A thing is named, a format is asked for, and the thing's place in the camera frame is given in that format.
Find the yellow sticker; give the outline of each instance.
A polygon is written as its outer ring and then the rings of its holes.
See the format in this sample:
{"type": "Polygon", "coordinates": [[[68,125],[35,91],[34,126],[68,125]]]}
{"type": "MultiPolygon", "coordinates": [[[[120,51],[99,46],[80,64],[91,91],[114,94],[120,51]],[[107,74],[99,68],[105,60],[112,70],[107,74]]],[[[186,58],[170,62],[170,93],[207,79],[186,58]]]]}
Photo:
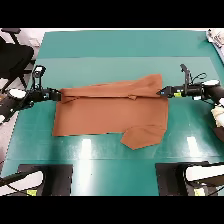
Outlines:
{"type": "Polygon", "coordinates": [[[194,189],[195,196],[205,196],[204,188],[194,189]]]}
{"type": "Polygon", "coordinates": [[[31,196],[37,196],[37,190],[27,190],[27,194],[30,194],[31,196]]]}
{"type": "Polygon", "coordinates": [[[182,97],[182,96],[181,96],[181,92],[179,92],[179,93],[174,93],[174,96],[175,96],[175,97],[182,97]]]}

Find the office chair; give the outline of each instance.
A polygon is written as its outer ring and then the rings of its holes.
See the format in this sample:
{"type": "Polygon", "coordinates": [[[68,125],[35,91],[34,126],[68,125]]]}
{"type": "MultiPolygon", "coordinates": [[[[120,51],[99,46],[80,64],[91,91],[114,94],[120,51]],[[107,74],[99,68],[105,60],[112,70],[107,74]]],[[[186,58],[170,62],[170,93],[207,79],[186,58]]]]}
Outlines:
{"type": "Polygon", "coordinates": [[[15,44],[6,43],[0,36],[0,79],[8,79],[8,82],[0,90],[1,93],[5,93],[6,88],[17,78],[20,78],[24,88],[27,85],[24,80],[24,74],[31,73],[31,70],[25,70],[29,63],[34,64],[35,61],[31,61],[34,50],[30,46],[20,45],[15,34],[20,33],[19,28],[2,28],[2,32],[9,33],[15,44]]]}

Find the table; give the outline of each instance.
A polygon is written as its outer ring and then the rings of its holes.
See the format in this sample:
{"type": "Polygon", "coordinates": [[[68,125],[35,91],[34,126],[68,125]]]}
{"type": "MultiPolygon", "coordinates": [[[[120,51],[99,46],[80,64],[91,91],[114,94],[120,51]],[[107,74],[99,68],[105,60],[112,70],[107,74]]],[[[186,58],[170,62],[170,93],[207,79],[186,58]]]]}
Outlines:
{"type": "MultiPolygon", "coordinates": [[[[150,73],[161,73],[164,86],[180,85],[181,63],[193,76],[224,81],[223,64],[199,31],[50,32],[36,61],[47,68],[44,87],[57,89],[150,73]]],[[[52,137],[55,102],[39,103],[19,113],[2,176],[22,163],[65,163],[74,165],[71,195],[158,195],[155,163],[224,161],[210,110],[190,98],[170,99],[162,143],[132,151],[121,134],[52,137]]]]}

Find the brown towel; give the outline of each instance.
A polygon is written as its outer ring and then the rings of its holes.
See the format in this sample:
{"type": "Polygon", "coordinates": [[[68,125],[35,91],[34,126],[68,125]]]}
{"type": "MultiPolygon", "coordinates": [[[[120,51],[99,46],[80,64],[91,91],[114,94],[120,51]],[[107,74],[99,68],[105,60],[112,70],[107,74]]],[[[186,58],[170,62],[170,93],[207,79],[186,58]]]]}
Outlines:
{"type": "Polygon", "coordinates": [[[61,89],[53,136],[124,132],[132,149],[159,144],[167,128],[168,100],[156,95],[162,76],[61,89]]]}

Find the chair seat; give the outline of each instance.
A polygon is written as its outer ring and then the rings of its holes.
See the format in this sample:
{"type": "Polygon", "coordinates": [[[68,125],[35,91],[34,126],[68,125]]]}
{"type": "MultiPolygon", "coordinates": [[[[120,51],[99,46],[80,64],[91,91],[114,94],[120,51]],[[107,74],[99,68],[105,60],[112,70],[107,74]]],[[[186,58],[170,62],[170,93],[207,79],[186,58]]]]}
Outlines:
{"type": "Polygon", "coordinates": [[[0,78],[12,79],[23,73],[34,54],[32,47],[4,44],[0,48],[0,78]]]}

